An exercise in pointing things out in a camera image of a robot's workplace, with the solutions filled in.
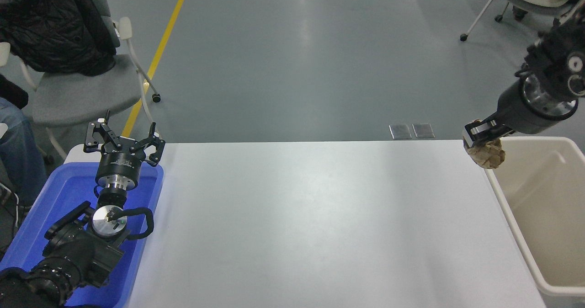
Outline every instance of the white plastic bin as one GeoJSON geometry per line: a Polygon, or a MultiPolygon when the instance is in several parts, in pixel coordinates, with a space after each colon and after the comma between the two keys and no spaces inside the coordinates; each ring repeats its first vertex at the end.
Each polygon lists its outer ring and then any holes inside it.
{"type": "Polygon", "coordinates": [[[585,156],[558,137],[504,138],[487,175],[539,289],[585,297],[585,156]]]}

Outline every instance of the white table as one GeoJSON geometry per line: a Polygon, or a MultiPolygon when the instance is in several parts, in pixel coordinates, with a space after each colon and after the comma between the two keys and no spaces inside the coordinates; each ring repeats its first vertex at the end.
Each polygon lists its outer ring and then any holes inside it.
{"type": "Polygon", "coordinates": [[[544,308],[460,141],[170,143],[161,165],[131,308],[544,308]]]}

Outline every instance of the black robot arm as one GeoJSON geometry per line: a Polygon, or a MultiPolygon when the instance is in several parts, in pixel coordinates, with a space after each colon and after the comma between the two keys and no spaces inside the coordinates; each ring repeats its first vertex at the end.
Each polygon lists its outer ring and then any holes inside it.
{"type": "Polygon", "coordinates": [[[571,117],[585,95],[585,0],[527,48],[518,81],[500,95],[495,113],[468,123],[463,138],[482,146],[516,131],[536,134],[571,117]]]}
{"type": "Polygon", "coordinates": [[[108,118],[109,112],[88,124],[84,145],[85,152],[101,152],[96,183],[103,189],[96,208],[83,202],[55,222],[44,236],[48,239],[44,259],[31,271],[7,268],[0,272],[0,308],[62,308],[75,289],[101,287],[107,282],[124,254],[119,248],[124,241],[144,239],[152,233],[150,209],[123,207],[126,192],[138,185],[142,162],[156,166],[165,141],[155,133],[154,123],[149,136],[141,141],[119,137],[108,127],[108,118]],[[96,135],[102,138],[101,148],[96,135]],[[147,160],[144,150],[149,146],[154,146],[155,152],[147,160]],[[147,229],[132,234],[126,227],[127,219],[140,214],[146,219],[147,229]]]}

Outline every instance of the blue bin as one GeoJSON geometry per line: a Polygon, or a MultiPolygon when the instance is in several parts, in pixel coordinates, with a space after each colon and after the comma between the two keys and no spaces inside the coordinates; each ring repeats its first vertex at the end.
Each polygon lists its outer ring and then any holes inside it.
{"type": "MultiPolygon", "coordinates": [[[[84,201],[90,201],[91,206],[96,207],[94,187],[97,170],[98,163],[69,163],[53,171],[2,259],[0,270],[19,267],[30,271],[43,259],[42,251],[48,243],[44,233],[55,221],[84,201]]],[[[154,212],[162,183],[163,168],[143,164],[138,187],[128,191],[124,208],[148,207],[154,212]]],[[[144,216],[129,217],[128,227],[133,234],[145,231],[144,216]]],[[[156,216],[154,231],[157,231],[156,216]]],[[[75,290],[67,305],[95,304],[101,308],[122,308],[132,292],[146,239],[125,241],[120,246],[124,256],[111,272],[108,284],[100,289],[87,286],[75,290]]]]}

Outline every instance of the gray floor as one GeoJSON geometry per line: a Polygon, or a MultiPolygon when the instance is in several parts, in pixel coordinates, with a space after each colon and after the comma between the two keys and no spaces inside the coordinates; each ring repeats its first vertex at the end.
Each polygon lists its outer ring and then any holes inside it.
{"type": "MultiPolygon", "coordinates": [[[[533,14],[518,23],[510,11],[496,23],[505,4],[496,0],[460,42],[486,1],[185,0],[154,76],[163,101],[150,108],[169,142],[390,140],[388,125],[419,122],[458,139],[495,111],[525,48],[552,24],[533,14]]],[[[147,69],[176,0],[109,3],[114,18],[132,19],[147,69]]],[[[16,58],[1,71],[26,87],[16,58]]],[[[112,118],[115,131],[128,114],[112,118]]],[[[584,118],[579,110],[542,135],[584,149],[584,118]]],[[[57,131],[66,150],[84,128],[57,131]]],[[[147,131],[141,113],[132,135],[147,131]]]]}

